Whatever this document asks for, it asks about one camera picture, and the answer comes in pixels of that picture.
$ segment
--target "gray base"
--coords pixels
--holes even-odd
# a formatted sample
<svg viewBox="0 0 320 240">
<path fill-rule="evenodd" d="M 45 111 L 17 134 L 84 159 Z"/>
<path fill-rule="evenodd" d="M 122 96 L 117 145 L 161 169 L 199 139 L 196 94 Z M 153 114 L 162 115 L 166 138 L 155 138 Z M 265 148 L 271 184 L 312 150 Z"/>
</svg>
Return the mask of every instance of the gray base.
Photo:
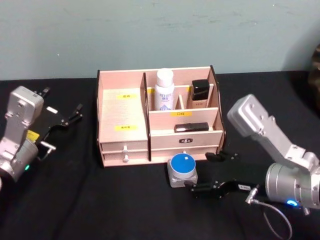
<svg viewBox="0 0 320 240">
<path fill-rule="evenodd" d="M 194 170 L 193 175 L 191 177 L 189 177 L 189 178 L 186 178 L 186 179 L 177 178 L 173 174 L 173 169 L 171 168 L 170 161 L 171 160 L 169 160 L 168 163 L 167 163 L 167 168 L 168 168 L 168 176 L 169 176 L 170 186 L 172 188 L 184 188 L 185 187 L 185 181 L 197 184 L 197 182 L 198 182 L 198 174 L 197 174 L 196 170 Z"/>
</svg>

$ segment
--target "wooden organizer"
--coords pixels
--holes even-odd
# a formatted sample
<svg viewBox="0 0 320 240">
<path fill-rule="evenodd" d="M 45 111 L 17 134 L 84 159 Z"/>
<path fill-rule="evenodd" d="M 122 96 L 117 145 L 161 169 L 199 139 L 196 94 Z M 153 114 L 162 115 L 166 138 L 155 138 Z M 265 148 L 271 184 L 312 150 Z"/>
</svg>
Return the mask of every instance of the wooden organizer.
<svg viewBox="0 0 320 240">
<path fill-rule="evenodd" d="M 205 160 L 205 153 L 220 151 L 225 129 L 214 68 L 171 70 L 176 107 L 166 111 L 154 110 L 158 69 L 98 71 L 97 143 L 104 167 L 166 163 L 183 151 Z M 192 81 L 199 79 L 210 83 L 207 107 L 186 109 Z M 209 131 L 174 132 L 176 124 L 201 122 L 208 123 Z"/>
</svg>

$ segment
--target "blue round object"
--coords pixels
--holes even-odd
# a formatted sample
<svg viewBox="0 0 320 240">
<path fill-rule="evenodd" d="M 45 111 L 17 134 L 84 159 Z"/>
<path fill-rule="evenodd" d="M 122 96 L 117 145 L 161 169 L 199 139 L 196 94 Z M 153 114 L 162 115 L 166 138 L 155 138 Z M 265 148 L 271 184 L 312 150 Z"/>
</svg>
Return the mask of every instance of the blue round object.
<svg viewBox="0 0 320 240">
<path fill-rule="evenodd" d="M 195 159 L 186 153 L 178 153 L 171 159 L 171 167 L 180 174 L 187 174 L 196 168 Z"/>
</svg>

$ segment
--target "drawer knob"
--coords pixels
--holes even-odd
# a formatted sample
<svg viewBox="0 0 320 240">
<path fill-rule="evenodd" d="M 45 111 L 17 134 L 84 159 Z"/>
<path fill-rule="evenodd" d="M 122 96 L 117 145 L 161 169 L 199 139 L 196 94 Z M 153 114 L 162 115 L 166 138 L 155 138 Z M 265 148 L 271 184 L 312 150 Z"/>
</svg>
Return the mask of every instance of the drawer knob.
<svg viewBox="0 0 320 240">
<path fill-rule="evenodd" d="M 123 162 L 124 163 L 129 162 L 129 156 L 127 154 L 124 156 Z"/>
<path fill-rule="evenodd" d="M 122 152 L 123 152 L 124 154 L 126 154 L 126 153 L 128 152 L 127 145 L 124 145 L 124 146 L 123 146 Z"/>
</svg>

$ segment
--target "teal wall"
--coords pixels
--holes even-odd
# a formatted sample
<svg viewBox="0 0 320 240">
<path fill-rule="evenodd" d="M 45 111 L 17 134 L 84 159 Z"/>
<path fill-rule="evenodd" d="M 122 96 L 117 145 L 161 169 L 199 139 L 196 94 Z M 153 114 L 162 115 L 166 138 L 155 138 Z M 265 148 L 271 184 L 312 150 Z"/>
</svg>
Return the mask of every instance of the teal wall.
<svg viewBox="0 0 320 240">
<path fill-rule="evenodd" d="M 319 0 L 0 0 L 0 80 L 305 70 L 319 43 Z"/>
</svg>

